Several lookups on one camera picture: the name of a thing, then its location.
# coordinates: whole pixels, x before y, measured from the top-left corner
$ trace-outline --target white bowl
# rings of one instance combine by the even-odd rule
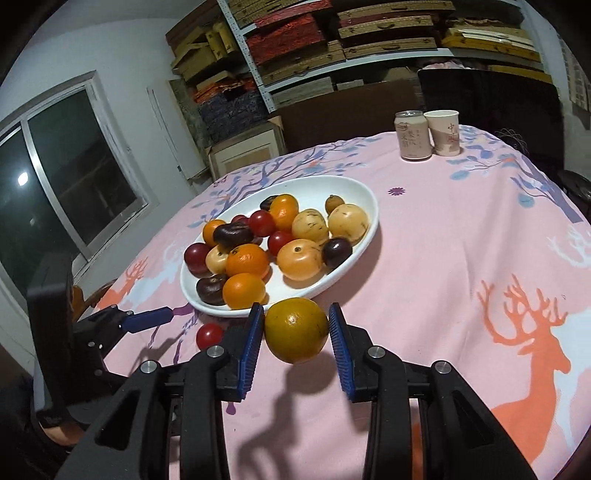
[[[225,222],[230,222],[230,220],[236,215],[250,216],[253,212],[260,210],[259,205],[267,197],[270,197],[271,195],[281,195],[282,193],[293,195],[298,200],[300,211],[307,208],[314,208],[321,212],[325,219],[327,219],[327,215],[324,209],[324,202],[329,195],[338,195],[343,198],[345,203],[353,203],[365,210],[370,224],[365,236],[353,247],[353,254],[333,271],[325,274],[319,279],[313,279],[315,280],[313,283],[299,282],[298,284],[294,284],[289,279],[285,279],[287,282],[284,281],[284,276],[281,273],[281,270],[279,270],[279,267],[275,262],[272,262],[272,275],[267,282],[267,294],[269,295],[269,299],[264,306],[265,311],[280,300],[292,297],[304,297],[310,299],[334,285],[335,282],[342,278],[358,260],[378,229],[378,200],[373,192],[357,180],[331,175],[319,175],[287,180],[283,183],[267,187],[232,205],[218,218],[221,218],[221,220],[224,220]],[[203,242],[203,236],[199,235],[195,242]],[[264,250],[267,249],[267,238],[263,239],[261,248]],[[197,295],[196,286],[198,280],[198,278],[189,272],[187,265],[183,264],[180,275],[181,289],[189,303],[197,310],[218,317],[248,316],[250,309],[231,310],[227,305],[218,307],[204,303],[199,298],[199,295]]]

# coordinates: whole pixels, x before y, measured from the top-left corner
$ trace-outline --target orange deer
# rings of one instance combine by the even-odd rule
[[[504,292],[505,297],[511,301],[511,309],[507,302],[503,303],[503,308],[515,328],[514,338],[500,335],[489,317],[489,302],[495,286],[488,287],[483,281],[484,296],[478,293],[478,299],[484,309],[484,324],[493,341],[507,346],[523,345],[517,355],[531,353],[530,393],[523,400],[505,403],[492,409],[495,417],[531,464],[544,450],[554,419],[557,401],[554,371],[559,370],[565,374],[570,371],[570,361],[550,330],[552,327],[563,325],[568,313],[560,316],[556,298],[551,303],[550,299],[544,298],[539,288],[536,289],[536,293],[540,304],[534,310],[517,277],[512,277],[514,284],[507,286]],[[530,333],[523,327],[527,314],[535,322],[535,329]]]
[[[121,288],[121,290],[115,290],[111,287],[105,296],[101,298],[100,302],[97,304],[97,308],[101,310],[107,308],[110,305],[119,304],[119,302],[123,300],[127,294],[129,294],[131,289],[134,287],[135,282],[140,278],[144,278],[144,270],[146,268],[147,261],[147,258],[139,260],[138,262],[134,263],[133,266],[125,270],[125,283],[123,284],[123,288]]]

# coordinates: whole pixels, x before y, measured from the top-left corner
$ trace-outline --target table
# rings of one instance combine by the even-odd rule
[[[463,150],[453,158],[403,161],[396,134],[386,132],[218,180],[163,227],[99,304],[170,306],[175,314],[126,335],[108,368],[128,375],[146,359],[169,365],[197,352],[198,328],[217,320],[187,304],[178,277],[206,221],[265,186],[343,175],[376,194],[380,227],[350,273],[315,301],[325,309],[340,302],[349,323],[405,361],[452,362],[538,477],[554,478],[591,424],[591,228],[528,158],[491,134],[460,130]],[[361,477],[369,405],[347,402],[330,342],[298,366],[263,342],[252,391],[224,411],[232,478]]]

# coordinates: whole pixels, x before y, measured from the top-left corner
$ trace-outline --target window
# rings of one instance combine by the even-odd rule
[[[124,173],[92,77],[52,89],[0,124],[0,277],[23,307],[46,253],[71,253],[76,273],[146,205]]]

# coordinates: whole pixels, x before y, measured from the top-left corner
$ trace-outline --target silver bolt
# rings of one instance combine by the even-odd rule
[[[154,360],[145,361],[139,368],[145,374],[150,374],[158,368],[158,364]]]
[[[380,346],[374,345],[368,348],[368,355],[371,358],[382,358],[384,355],[386,355],[386,350]]]
[[[217,358],[218,356],[222,356],[224,353],[224,349],[221,345],[214,345],[207,349],[207,356],[211,358]]]
[[[452,371],[452,365],[446,361],[439,361],[435,364],[435,370],[441,374],[448,374]]]

